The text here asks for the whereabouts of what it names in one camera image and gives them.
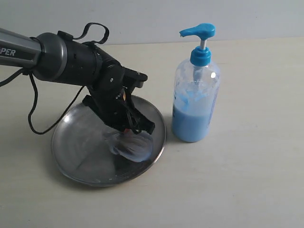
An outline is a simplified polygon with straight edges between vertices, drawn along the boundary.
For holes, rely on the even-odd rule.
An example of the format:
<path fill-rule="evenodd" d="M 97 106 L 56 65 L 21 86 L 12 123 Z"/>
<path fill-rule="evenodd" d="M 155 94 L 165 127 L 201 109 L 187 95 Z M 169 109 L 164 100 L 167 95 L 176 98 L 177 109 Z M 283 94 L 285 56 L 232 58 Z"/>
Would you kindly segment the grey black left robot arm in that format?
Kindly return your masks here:
<path fill-rule="evenodd" d="M 59 31 L 26 37 L 5 29 L 0 31 L 0 63 L 18 70 L 1 81 L 6 85 L 19 75 L 86 87 L 83 104 L 105 125 L 120 132 L 131 130 L 152 133 L 155 124 L 136 109 L 132 92 L 141 88 L 146 74 L 126 68 L 100 48 L 109 37 L 109 29 L 99 41 L 79 42 L 79 38 Z"/>

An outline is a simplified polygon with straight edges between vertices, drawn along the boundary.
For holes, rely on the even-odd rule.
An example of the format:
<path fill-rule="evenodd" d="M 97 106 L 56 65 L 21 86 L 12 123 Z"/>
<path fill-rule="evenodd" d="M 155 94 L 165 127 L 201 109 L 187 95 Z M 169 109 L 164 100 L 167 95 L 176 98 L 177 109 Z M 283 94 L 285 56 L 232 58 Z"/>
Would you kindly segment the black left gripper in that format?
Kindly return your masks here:
<path fill-rule="evenodd" d="M 135 107 L 131 93 L 125 88 L 113 97 L 103 97 L 91 90 L 90 95 L 86 95 L 82 103 L 105 125 L 122 133 L 130 130 L 134 134 L 142 131 L 152 134 L 155 129 L 155 123 Z"/>

